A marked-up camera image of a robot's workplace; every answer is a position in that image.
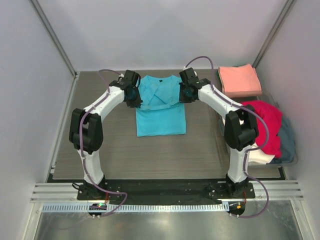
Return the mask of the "folded green t shirt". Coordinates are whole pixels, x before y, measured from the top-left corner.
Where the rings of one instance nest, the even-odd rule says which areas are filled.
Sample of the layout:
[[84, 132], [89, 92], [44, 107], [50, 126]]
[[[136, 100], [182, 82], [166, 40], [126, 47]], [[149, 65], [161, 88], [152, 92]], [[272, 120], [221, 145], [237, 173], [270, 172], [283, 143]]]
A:
[[221, 82], [221, 77], [220, 77], [219, 71], [216, 72], [216, 76], [217, 76], [218, 81]]

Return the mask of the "red t shirt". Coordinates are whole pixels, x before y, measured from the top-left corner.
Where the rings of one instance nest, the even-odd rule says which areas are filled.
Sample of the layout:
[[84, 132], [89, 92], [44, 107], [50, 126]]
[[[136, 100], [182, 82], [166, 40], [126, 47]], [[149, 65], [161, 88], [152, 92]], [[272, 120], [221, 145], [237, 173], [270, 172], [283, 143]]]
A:
[[261, 149], [267, 155], [274, 155], [276, 158], [282, 156], [281, 138], [278, 136], [282, 126], [283, 114], [275, 106], [261, 100], [243, 101], [244, 106], [252, 106], [255, 113], [265, 122], [269, 138], [267, 144]]

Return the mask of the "teal grey t shirt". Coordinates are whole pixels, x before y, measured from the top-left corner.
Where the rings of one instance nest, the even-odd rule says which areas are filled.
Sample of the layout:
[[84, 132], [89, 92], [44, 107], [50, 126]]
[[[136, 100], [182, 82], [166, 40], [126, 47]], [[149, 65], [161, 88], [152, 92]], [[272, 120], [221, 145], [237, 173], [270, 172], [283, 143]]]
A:
[[295, 136], [291, 122], [287, 117], [282, 118], [282, 124], [277, 136], [280, 137], [281, 157], [274, 157], [269, 164], [283, 165], [293, 163], [296, 155]]

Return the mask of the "left aluminium frame post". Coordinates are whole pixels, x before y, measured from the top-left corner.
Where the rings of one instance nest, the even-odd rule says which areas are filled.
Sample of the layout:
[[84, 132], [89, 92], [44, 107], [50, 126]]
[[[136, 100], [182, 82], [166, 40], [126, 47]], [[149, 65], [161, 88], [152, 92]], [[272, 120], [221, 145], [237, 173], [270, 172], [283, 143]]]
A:
[[61, 56], [63, 62], [65, 63], [66, 67], [68, 68], [71, 75], [75, 78], [77, 76], [77, 71], [73, 67], [65, 49], [63, 48], [58, 36], [56, 35], [49, 19], [47, 18], [43, 8], [41, 7], [38, 0], [29, 0], [29, 3], [32, 5], [36, 15], [38, 16], [40, 22], [42, 23], [45, 31], [47, 32], [49, 38], [51, 39], [53, 45], [55, 46], [56, 50], [58, 51], [59, 55]]

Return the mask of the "cream t shirt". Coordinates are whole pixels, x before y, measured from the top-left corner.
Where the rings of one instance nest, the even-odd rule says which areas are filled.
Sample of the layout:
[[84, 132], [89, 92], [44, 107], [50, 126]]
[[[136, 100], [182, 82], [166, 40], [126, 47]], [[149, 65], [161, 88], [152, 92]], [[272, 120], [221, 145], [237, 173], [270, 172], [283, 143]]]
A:
[[266, 165], [269, 164], [274, 158], [275, 155], [266, 154], [261, 149], [252, 150], [248, 153], [248, 165]]

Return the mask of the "aluminium frame post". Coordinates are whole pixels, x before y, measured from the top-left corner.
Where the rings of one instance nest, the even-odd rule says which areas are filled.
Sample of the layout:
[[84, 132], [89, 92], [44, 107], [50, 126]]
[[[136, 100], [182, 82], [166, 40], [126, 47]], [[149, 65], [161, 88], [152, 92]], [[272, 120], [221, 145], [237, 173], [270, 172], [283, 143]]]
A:
[[252, 66], [257, 68], [262, 61], [263, 57], [267, 53], [268, 49], [272, 45], [273, 41], [275, 40], [278, 32], [280, 31], [282, 25], [286, 21], [286, 18], [289, 16], [290, 12], [292, 11], [293, 7], [295, 6], [297, 0], [286, 0], [281, 11], [279, 12], [273, 26], [271, 27], [267, 37], [265, 38]]
[[45, 31], [47, 32], [49, 38], [51, 39], [53, 45], [55, 46], [56, 50], [58, 51], [59, 55], [61, 56], [63, 62], [65, 63], [66, 67], [68, 68], [71, 75], [75, 78], [77, 76], [77, 71], [73, 67], [65, 49], [63, 48], [58, 36], [56, 35], [49, 19], [47, 18], [43, 8], [41, 7], [38, 0], [29, 0], [29, 3], [32, 5], [36, 15], [38, 16], [40, 22], [42, 23]]

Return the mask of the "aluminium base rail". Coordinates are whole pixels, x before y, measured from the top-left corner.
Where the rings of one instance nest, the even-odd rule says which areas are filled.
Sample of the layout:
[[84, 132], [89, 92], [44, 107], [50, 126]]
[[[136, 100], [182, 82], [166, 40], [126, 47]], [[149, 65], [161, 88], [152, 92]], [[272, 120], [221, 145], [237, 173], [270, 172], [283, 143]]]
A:
[[[296, 180], [266, 180], [261, 186], [257, 182], [252, 183], [250, 192], [254, 192], [255, 197], [248, 201], [264, 201], [269, 196], [271, 201], [282, 200], [303, 200], [302, 190]], [[71, 183], [37, 183], [30, 197], [31, 203], [68, 203], [77, 201], [78, 191], [72, 187]]]

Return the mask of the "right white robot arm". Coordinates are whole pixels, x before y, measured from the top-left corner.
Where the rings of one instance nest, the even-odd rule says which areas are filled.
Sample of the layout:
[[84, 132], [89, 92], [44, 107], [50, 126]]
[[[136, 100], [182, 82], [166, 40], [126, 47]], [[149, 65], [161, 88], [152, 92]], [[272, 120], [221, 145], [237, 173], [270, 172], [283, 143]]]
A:
[[220, 92], [211, 82], [199, 79], [193, 68], [179, 73], [179, 101], [199, 100], [224, 119], [223, 137], [230, 148], [229, 169], [225, 177], [225, 192], [231, 198], [240, 196], [248, 186], [248, 151], [259, 135], [253, 108], [245, 108]]

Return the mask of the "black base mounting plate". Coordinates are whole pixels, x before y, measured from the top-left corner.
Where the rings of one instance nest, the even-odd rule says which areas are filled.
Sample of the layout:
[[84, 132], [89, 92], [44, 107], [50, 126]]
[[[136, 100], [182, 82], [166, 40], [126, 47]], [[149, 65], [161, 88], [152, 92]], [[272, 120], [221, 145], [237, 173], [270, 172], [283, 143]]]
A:
[[127, 193], [125, 205], [211, 205], [227, 199], [254, 199], [253, 184], [231, 195], [222, 179], [109, 179], [101, 188]]

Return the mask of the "turquoise t shirt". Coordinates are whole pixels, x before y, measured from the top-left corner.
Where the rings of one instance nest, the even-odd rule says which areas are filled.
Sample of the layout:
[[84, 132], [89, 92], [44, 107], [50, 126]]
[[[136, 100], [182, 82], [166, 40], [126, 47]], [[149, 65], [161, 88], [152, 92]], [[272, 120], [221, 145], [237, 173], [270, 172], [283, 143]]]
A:
[[181, 82], [175, 75], [141, 79], [138, 90], [142, 103], [136, 109], [138, 137], [186, 134], [185, 105], [179, 100]]

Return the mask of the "folded pink t shirt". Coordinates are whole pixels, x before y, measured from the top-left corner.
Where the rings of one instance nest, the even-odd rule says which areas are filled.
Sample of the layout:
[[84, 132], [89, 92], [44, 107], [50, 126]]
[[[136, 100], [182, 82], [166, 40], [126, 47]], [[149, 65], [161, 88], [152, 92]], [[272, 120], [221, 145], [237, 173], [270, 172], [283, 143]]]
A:
[[251, 64], [222, 66], [218, 69], [222, 92], [229, 98], [253, 97], [262, 94], [256, 69]]

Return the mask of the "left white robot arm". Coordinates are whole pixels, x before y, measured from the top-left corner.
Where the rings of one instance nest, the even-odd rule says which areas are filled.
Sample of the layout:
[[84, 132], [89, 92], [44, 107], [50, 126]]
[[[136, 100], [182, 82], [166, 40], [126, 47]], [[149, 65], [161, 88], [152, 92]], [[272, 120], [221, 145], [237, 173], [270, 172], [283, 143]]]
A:
[[105, 175], [101, 169], [100, 148], [104, 140], [103, 121], [119, 104], [139, 108], [142, 99], [138, 86], [141, 76], [131, 70], [119, 74], [118, 79], [107, 84], [106, 91], [85, 108], [72, 111], [69, 141], [77, 150], [84, 171], [84, 183], [78, 187], [79, 194], [101, 200], [111, 192], [106, 190]]

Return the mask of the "right aluminium frame post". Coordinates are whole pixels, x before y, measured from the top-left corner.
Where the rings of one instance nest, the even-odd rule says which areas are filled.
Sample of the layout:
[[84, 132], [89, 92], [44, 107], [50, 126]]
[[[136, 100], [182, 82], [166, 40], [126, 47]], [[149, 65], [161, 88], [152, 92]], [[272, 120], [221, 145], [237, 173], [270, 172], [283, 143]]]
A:
[[290, 12], [292, 11], [293, 7], [295, 6], [297, 0], [286, 0], [281, 11], [279, 12], [273, 26], [271, 27], [267, 37], [265, 38], [252, 66], [257, 68], [262, 61], [263, 57], [267, 53], [268, 49], [272, 45], [273, 41], [275, 40], [278, 32], [280, 31], [282, 25], [286, 21], [286, 18], [289, 16]]

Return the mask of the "clear plastic bin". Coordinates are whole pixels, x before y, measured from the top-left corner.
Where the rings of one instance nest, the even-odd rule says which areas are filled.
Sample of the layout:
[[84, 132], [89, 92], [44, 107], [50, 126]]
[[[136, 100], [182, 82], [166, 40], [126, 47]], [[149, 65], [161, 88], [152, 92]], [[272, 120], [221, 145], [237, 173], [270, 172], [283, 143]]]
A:
[[[282, 112], [282, 117], [286, 117], [288, 118], [283, 111], [281, 110], [279, 104], [274, 100], [274, 98], [271, 96], [271, 94], [269, 93], [262, 93], [259, 96], [246, 96], [246, 97], [234, 97], [232, 98], [232, 100], [238, 102], [238, 103], [242, 103], [242, 102], [246, 102], [246, 101], [255, 101], [255, 100], [259, 100], [259, 101], [264, 101], [270, 105], [275, 106], [278, 110], [280, 110]], [[295, 156], [294, 156], [294, 162], [293, 163], [289, 163], [289, 164], [265, 164], [266, 166], [290, 166], [293, 165], [295, 163], [297, 163], [298, 161], [298, 157], [296, 154], [296, 149], [295, 149]]]

